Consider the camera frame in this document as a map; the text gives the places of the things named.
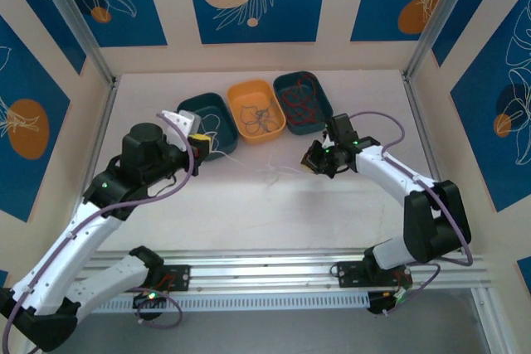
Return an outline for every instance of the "purple cable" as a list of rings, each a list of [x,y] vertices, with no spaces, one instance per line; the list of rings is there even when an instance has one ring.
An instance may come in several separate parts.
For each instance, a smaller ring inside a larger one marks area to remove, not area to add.
[[[402,172],[403,174],[405,174],[406,176],[408,176],[409,178],[411,178],[413,181],[415,181],[419,186],[421,186],[424,190],[426,190],[426,192],[433,198],[433,200],[436,202],[436,204],[441,208],[441,211],[442,213],[445,215],[446,219],[448,220],[448,222],[450,223],[452,229],[454,230],[455,234],[457,235],[457,239],[459,240],[461,246],[463,247],[463,250],[465,251],[465,254],[466,254],[466,262],[464,261],[460,261],[460,260],[455,260],[455,259],[448,259],[446,257],[440,257],[439,259],[441,260],[444,260],[444,261],[447,261],[449,263],[453,263],[453,264],[458,264],[458,265],[463,265],[463,266],[471,266],[474,262],[474,259],[472,258],[472,253],[470,252],[470,247],[468,246],[468,244],[466,243],[466,239],[465,237],[463,236],[463,233],[461,232],[459,226],[457,225],[457,223],[455,222],[455,219],[454,217],[451,215],[450,211],[448,211],[448,208],[446,207],[446,205],[443,203],[443,201],[441,201],[441,199],[439,198],[439,196],[437,194],[435,194],[435,192],[429,187],[427,186],[427,184],[424,183],[424,181],[422,180],[416,180],[415,179],[415,175],[413,173],[411,173],[409,170],[407,170],[406,168],[404,168],[402,165],[394,162],[392,159],[389,159],[388,157],[385,156],[385,152],[392,146],[394,145],[397,145],[398,143],[400,143],[405,137],[406,137],[406,130],[404,129],[404,126],[400,123],[400,121],[398,119],[396,119],[395,117],[389,115],[389,114],[385,114],[383,112],[378,112],[378,111],[363,111],[363,112],[358,112],[356,114],[352,114],[350,115],[350,119],[352,118],[356,118],[357,116],[362,116],[362,115],[379,115],[379,116],[383,116],[384,118],[387,118],[387,119],[390,119],[392,122],[394,122],[394,124],[396,126],[398,126],[398,128],[400,129],[400,137],[397,138],[396,140],[393,140],[391,141],[390,143],[386,144],[383,146],[382,148],[382,158],[387,162],[389,163],[391,166],[393,166],[394,168],[396,168],[397,170],[399,170],[400,172]],[[433,282],[433,280],[437,277],[437,275],[439,275],[439,273],[441,272],[441,267],[439,264],[437,263],[429,263],[429,265],[435,265],[437,267],[437,270],[436,272],[424,283],[422,284],[419,289],[416,290],[416,292],[412,293],[407,299],[408,300],[411,300],[412,298],[414,298],[415,296],[417,296],[428,284],[430,284],[431,282]],[[387,313],[392,313],[394,310],[396,310],[397,308],[401,307],[402,304],[398,304],[397,306],[395,306],[395,308],[393,308],[392,310],[388,311]]]
[[[141,320],[141,325],[144,325],[146,327],[151,327],[153,329],[172,329],[174,327],[178,327],[179,323],[181,323],[181,321],[183,320],[183,311],[181,309],[181,306],[179,306],[179,304],[177,303],[176,300],[174,300],[169,294],[165,293],[165,292],[159,292],[158,290],[155,290],[155,289],[148,289],[148,288],[132,288],[130,289],[128,292],[140,292],[140,293],[143,293],[143,292],[150,292],[150,293],[156,293],[160,296],[162,296],[163,298],[167,299],[171,304],[173,304],[175,306],[175,308],[178,310],[179,312],[179,318],[176,322],[174,323],[171,323],[169,325],[159,325],[157,323],[146,323],[144,322],[144,320],[140,317],[140,309],[143,307],[143,305],[145,303],[148,303],[147,301],[146,302],[143,302],[142,304],[139,305],[139,307],[136,309],[136,318],[139,319],[139,321]]]
[[[165,194],[161,196],[156,196],[156,197],[147,198],[147,199],[138,200],[138,201],[128,201],[128,202],[115,203],[114,205],[109,205],[107,207],[104,207],[94,212],[92,215],[88,216],[74,230],[72,230],[70,237],[65,238],[56,247],[56,249],[51,253],[50,257],[47,259],[45,264],[43,264],[42,267],[35,273],[35,276],[30,281],[30,283],[27,285],[28,287],[27,291],[21,295],[21,297],[18,299],[17,303],[13,307],[11,314],[9,314],[9,318],[7,319],[6,327],[4,328],[3,335],[2,335],[2,353],[3,354],[10,354],[9,353],[9,332],[11,331],[11,327],[13,325],[15,317],[17,316],[18,311],[20,310],[20,308],[24,304],[24,301],[27,299],[27,296],[29,295],[28,291],[32,291],[33,288],[35,288],[35,285],[37,285],[37,283],[39,282],[39,278],[46,272],[48,268],[50,268],[54,259],[65,248],[68,242],[77,235],[79,231],[85,228],[85,226],[88,225],[90,222],[92,222],[96,217],[99,217],[103,215],[104,213],[107,213],[108,211],[122,209],[124,207],[129,207],[129,206],[140,206],[140,205],[145,205],[148,203],[153,203],[156,201],[161,201],[162,199],[165,199],[175,194],[176,192],[179,192],[186,185],[188,180],[190,180],[190,177],[192,176],[192,172],[193,172],[194,157],[193,157],[192,147],[190,147],[187,137],[183,134],[183,132],[181,132],[181,130],[176,124],[174,124],[170,119],[166,118],[162,113],[157,114],[157,117],[159,117],[161,120],[166,122],[172,129],[174,129],[175,132],[179,135],[179,137],[182,139],[182,141],[186,145],[186,150],[188,153],[188,172],[186,176],[184,177],[184,179],[181,181],[181,183],[178,186],[176,186],[174,189],[166,192]],[[34,354],[35,352],[37,352],[37,350],[38,348],[35,348],[29,354]]]

